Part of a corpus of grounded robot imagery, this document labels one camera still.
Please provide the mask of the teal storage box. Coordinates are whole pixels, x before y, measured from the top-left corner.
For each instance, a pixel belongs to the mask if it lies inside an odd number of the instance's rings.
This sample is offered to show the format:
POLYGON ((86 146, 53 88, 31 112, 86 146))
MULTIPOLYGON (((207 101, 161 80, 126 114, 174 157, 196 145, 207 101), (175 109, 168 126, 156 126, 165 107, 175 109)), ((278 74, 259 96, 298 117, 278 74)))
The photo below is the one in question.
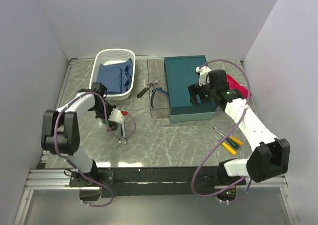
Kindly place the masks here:
POLYGON ((217 106, 211 102, 194 107, 190 102, 188 91, 188 86, 199 81, 195 69, 206 62, 204 55, 165 57, 164 72, 167 91, 170 95, 169 121, 171 123, 213 118, 217 106))

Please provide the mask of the black adjustable wrench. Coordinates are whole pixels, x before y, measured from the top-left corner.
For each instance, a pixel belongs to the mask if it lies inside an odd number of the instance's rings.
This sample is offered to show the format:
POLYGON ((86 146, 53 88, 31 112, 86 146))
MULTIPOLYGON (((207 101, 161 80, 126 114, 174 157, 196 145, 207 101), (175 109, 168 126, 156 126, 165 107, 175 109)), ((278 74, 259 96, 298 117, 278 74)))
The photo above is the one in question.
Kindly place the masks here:
POLYGON ((154 86, 158 80, 152 79, 149 84, 146 85, 144 89, 142 89, 138 94, 137 97, 141 98, 152 86, 154 86))

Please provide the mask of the blue handled pliers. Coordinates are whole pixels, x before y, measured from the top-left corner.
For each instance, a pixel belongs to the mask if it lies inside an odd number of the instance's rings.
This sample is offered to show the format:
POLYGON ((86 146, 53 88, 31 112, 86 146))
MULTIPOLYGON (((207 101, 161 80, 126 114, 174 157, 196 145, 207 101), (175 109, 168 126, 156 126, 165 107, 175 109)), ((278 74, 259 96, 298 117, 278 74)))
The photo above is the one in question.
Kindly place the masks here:
POLYGON ((163 90, 161 87, 158 87, 157 85, 153 85, 152 95, 151 95, 151 100, 150 100, 151 108, 152 108, 152 109, 154 109, 154 98, 155 98, 155 95, 156 95, 156 92, 157 92, 157 91, 163 93, 165 96, 168 97, 168 99, 170 99, 170 95, 169 95, 168 92, 166 92, 165 90, 163 90))

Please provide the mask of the green hex key set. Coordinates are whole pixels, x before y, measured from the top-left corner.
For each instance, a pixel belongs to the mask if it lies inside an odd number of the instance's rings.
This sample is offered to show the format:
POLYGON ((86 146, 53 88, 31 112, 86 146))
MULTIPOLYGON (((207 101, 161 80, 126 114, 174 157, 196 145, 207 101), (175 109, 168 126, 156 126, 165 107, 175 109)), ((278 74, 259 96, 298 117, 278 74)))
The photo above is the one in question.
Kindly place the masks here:
POLYGON ((116 122, 108 121, 109 129, 108 131, 116 131, 118 129, 118 124, 116 122))

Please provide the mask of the green handled screwdriver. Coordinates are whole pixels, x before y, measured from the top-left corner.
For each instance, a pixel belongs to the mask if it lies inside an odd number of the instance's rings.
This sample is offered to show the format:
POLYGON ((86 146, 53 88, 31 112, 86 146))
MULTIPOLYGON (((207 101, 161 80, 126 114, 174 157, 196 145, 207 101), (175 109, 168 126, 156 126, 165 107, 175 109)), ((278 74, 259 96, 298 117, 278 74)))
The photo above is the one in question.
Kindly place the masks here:
POLYGON ((234 149, 238 150, 242 145, 243 143, 242 142, 236 142, 230 138, 226 138, 226 142, 234 149))

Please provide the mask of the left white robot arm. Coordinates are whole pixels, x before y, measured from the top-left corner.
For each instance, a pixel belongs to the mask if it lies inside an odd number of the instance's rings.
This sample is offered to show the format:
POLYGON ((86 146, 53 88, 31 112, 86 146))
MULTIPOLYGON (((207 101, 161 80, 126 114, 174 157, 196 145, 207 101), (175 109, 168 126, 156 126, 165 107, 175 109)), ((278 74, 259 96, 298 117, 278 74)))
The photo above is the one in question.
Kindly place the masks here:
POLYGON ((79 117, 93 111, 109 130, 110 124, 123 124, 125 120, 123 113, 104 99, 106 93, 103 84, 94 82, 91 89, 80 90, 65 106, 47 110, 43 115, 42 149, 58 155, 81 172, 81 180, 87 186, 95 185, 99 174, 95 161, 80 149, 79 117))

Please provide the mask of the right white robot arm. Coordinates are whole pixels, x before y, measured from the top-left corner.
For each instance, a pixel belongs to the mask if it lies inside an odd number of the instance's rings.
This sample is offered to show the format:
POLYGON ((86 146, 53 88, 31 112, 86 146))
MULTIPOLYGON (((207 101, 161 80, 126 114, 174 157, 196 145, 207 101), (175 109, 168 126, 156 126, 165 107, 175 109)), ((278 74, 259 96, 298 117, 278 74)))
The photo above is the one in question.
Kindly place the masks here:
POLYGON ((197 67, 195 71, 199 81, 188 86, 190 102, 197 106, 213 101, 238 124, 252 150, 247 159, 221 162, 218 180, 227 185, 235 176, 241 176, 262 182, 285 174, 289 165, 289 142, 279 139, 266 128, 249 107, 244 95, 237 88, 230 88, 224 70, 197 67))

